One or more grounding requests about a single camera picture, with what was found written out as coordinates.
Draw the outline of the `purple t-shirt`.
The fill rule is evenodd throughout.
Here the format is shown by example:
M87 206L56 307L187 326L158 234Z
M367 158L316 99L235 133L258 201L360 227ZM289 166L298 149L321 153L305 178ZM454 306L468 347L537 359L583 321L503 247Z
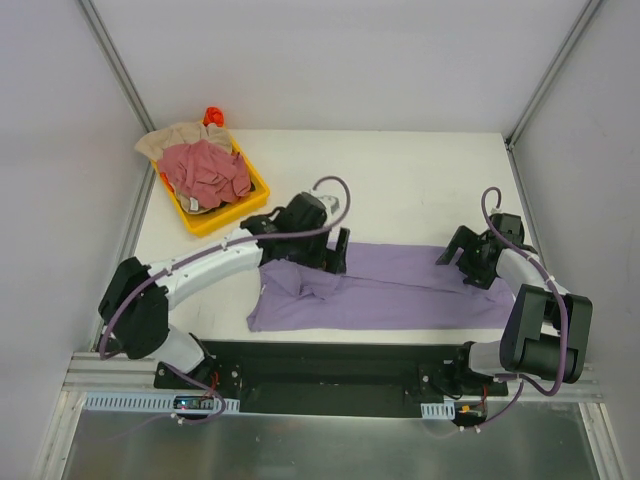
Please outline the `purple t-shirt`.
M259 270L252 332L501 329L514 296L501 279L482 290L438 246L352 243L343 274L277 260Z

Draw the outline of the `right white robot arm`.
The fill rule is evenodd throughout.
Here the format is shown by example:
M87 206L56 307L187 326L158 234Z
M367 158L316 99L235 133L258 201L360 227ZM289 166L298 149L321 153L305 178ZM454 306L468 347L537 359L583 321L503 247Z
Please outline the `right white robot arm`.
M515 296L499 343L500 378L520 378L546 396L580 378L593 304L544 269L519 216L492 214L482 233L459 226L436 263L454 263L464 284L482 290L501 279Z

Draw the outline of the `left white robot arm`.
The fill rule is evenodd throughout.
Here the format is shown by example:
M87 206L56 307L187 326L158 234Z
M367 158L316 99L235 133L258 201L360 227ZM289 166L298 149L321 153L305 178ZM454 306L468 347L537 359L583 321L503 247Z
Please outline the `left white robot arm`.
M350 207L332 195L302 192L193 253L151 265L137 257L123 260L98 306L105 324L98 344L101 359L118 354L151 358L176 370L188 388L204 387L211 377L211 356L194 335L170 323L170 312L223 279L276 260L344 273L349 230L340 229L334 248L327 243Z

